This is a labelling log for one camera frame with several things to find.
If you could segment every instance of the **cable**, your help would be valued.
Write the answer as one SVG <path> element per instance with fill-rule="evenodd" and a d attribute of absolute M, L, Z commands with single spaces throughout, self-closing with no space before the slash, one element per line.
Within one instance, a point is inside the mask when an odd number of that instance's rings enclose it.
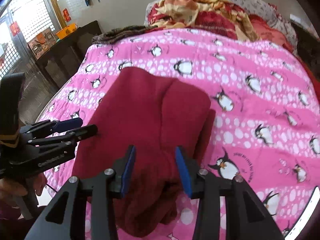
<path fill-rule="evenodd" d="M 49 184 L 46 184 L 50 189 L 52 189 L 55 193 L 58 193 L 53 187 L 51 187 Z"/>

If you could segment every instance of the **bed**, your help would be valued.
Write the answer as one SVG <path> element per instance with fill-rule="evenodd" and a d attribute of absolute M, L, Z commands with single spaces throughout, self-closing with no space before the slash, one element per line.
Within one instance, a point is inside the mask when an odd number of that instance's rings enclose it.
<path fill-rule="evenodd" d="M 155 48 L 160 48 L 158 53 L 151 53 Z M 86 125 L 124 67 L 176 77 L 204 90 L 216 118 L 202 167 L 227 179 L 240 173 L 281 230 L 294 224 L 320 182 L 320 152 L 319 103 L 308 75 L 291 53 L 269 41 L 240 42 L 197 29 L 162 30 L 113 46 L 92 45 L 78 72 L 38 120 L 80 117 Z M 220 168 L 221 159 L 233 168 Z M 71 160 L 47 171 L 48 184 L 59 190 L 73 164 Z M 177 218 L 169 225 L 159 224 L 145 239 L 192 238 L 198 200 L 181 193 L 176 203 Z M 223 198 L 220 207 L 220 239 L 225 239 Z M 88 204 L 86 239 L 90 228 Z M 118 234 L 120 240 L 135 238 L 121 229 Z"/>

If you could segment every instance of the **metal screw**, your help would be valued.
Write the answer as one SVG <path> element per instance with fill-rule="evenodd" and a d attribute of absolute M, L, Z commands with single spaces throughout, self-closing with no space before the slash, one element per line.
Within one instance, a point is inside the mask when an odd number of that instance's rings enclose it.
<path fill-rule="evenodd" d="M 72 177 L 69 178 L 69 182 L 70 183 L 75 183 L 77 181 L 78 181 L 78 178 L 76 176 L 72 176 Z"/>
<path fill-rule="evenodd" d="M 202 176 L 205 176 L 208 174 L 208 171 L 206 169 L 200 169 L 199 170 L 199 174 L 202 175 Z"/>
<path fill-rule="evenodd" d="M 243 177 L 240 175 L 235 176 L 235 180 L 236 182 L 242 182 L 243 181 Z"/>
<path fill-rule="evenodd" d="M 113 174 L 113 169 L 106 169 L 106 170 L 104 171 L 104 174 L 106 174 L 106 175 L 111 175 L 111 174 Z"/>

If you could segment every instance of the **orange basket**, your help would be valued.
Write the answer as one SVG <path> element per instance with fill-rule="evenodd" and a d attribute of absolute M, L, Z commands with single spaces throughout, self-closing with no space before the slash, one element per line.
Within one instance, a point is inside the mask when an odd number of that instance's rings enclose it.
<path fill-rule="evenodd" d="M 78 25 L 75 23 L 70 24 L 69 26 L 63 28 L 61 31 L 57 32 L 57 36 L 60 40 L 67 37 L 69 34 L 73 33 L 78 28 Z"/>

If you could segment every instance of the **window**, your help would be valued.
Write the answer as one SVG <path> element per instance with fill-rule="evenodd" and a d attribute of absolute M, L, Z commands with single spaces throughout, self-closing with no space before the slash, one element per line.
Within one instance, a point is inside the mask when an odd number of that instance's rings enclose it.
<path fill-rule="evenodd" d="M 1 78 L 10 70 L 14 63 L 17 62 L 17 60 L 20 58 L 20 55 L 12 42 L 10 30 L 6 22 L 0 24 L 0 34 L 0 46 L 2 46 L 4 51 L 4 54 L 0 55 L 1 80 Z"/>
<path fill-rule="evenodd" d="M 55 30 L 44 0 L 32 0 L 12 12 L 12 18 L 17 21 L 26 42 L 50 27 Z"/>

